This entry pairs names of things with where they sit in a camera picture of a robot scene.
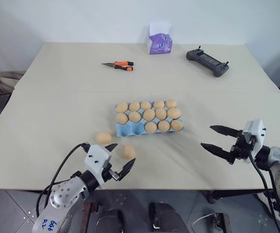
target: gray floor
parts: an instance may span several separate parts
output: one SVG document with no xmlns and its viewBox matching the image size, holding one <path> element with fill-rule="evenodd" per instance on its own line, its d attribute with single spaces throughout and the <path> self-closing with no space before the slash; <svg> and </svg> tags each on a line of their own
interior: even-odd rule
<svg viewBox="0 0 280 233">
<path fill-rule="evenodd" d="M 36 220 L 35 202 L 38 194 L 26 191 L 0 190 L 0 233 L 32 232 Z M 273 220 L 263 204 L 253 195 L 224 198 L 215 204 L 207 202 L 202 192 L 166 190 L 98 190 L 89 201 L 98 201 L 103 210 L 120 209 L 124 213 L 125 232 L 143 233 L 150 231 L 148 204 L 163 201 L 172 205 L 181 215 L 188 230 L 201 216 L 210 213 L 227 213 L 233 233 L 275 233 Z M 88 231 L 93 233 L 98 214 L 91 217 Z M 210 218 L 194 225 L 196 233 L 217 233 L 210 227 Z"/>
</svg>

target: white wall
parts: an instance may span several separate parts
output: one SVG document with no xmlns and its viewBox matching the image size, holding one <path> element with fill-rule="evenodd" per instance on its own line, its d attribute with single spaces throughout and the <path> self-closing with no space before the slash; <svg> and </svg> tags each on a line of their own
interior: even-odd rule
<svg viewBox="0 0 280 233">
<path fill-rule="evenodd" d="M 280 86 L 280 0 L 0 0 L 0 70 L 27 69 L 44 41 L 144 43 L 163 19 L 175 43 L 247 44 Z"/>
</svg>

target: controller screen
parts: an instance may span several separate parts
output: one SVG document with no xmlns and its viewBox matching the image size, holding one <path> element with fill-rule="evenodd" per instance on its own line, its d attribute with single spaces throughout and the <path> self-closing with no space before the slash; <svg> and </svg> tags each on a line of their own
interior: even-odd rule
<svg viewBox="0 0 280 233">
<path fill-rule="evenodd" d="M 206 55 L 205 53 L 199 55 L 199 57 L 213 64 L 214 66 L 221 64 L 218 60 L 214 59 L 213 57 L 210 57 L 209 55 Z"/>
</svg>

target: orange knife handle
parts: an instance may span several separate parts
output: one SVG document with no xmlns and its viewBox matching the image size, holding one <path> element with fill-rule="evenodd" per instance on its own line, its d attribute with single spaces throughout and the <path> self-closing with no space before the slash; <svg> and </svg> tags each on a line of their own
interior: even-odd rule
<svg viewBox="0 0 280 233">
<path fill-rule="evenodd" d="M 114 69 L 123 69 L 125 71 L 133 71 L 133 67 L 121 67 L 119 65 L 115 65 Z"/>
<path fill-rule="evenodd" d="M 133 66 L 133 62 L 115 62 L 118 66 Z"/>
</svg>

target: white table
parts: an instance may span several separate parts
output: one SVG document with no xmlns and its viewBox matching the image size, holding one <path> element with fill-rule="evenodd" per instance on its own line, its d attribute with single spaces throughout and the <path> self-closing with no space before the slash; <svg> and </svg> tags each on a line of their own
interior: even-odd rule
<svg viewBox="0 0 280 233">
<path fill-rule="evenodd" d="M 245 47 L 203 45 L 203 48 L 210 48 L 216 58 L 218 54 L 213 52 L 221 48 L 227 48 L 233 55 L 233 50 L 242 51 L 241 63 L 255 67 L 258 76 L 253 78 L 266 87 L 262 90 L 253 85 L 249 88 L 246 83 L 251 81 L 252 71 L 244 80 L 241 76 L 242 79 L 233 82 L 229 74 L 236 72 L 232 67 L 229 73 L 216 79 L 202 67 L 185 61 L 183 56 L 187 48 L 194 47 L 175 46 L 171 54 L 148 56 L 144 54 L 143 45 L 46 44 L 16 86 L 0 116 L 0 188 L 44 188 L 76 144 L 95 143 L 99 131 L 115 135 L 117 103 L 168 98 L 178 100 L 184 130 L 128 138 L 114 136 L 114 142 L 120 145 L 111 160 L 114 169 L 120 170 L 126 162 L 121 158 L 125 144 L 135 146 L 137 159 L 125 179 L 109 181 L 105 188 L 262 188 L 251 165 L 236 161 L 230 166 L 204 150 L 200 142 L 230 150 L 235 138 L 218 134 L 209 126 L 220 124 L 242 129 L 247 120 L 262 118 L 267 127 L 265 145 L 280 147 L 280 93 Z M 180 51 L 182 59 L 176 62 L 174 57 L 179 57 Z M 115 60 L 134 61 L 135 71 L 125 72 L 99 65 Z M 232 63 L 243 70 L 239 64 Z M 176 65 L 180 68 L 175 73 Z M 163 67 L 168 72 L 161 71 L 160 75 L 153 67 Z M 158 80 L 163 80 L 162 87 L 167 91 L 152 91 L 152 86 L 142 89 L 146 85 L 140 81 L 155 85 Z M 172 80 L 181 82 L 180 88 L 171 84 Z M 84 157 L 82 150 L 76 151 L 58 180 L 68 178 L 77 170 L 83 171 Z"/>
</svg>

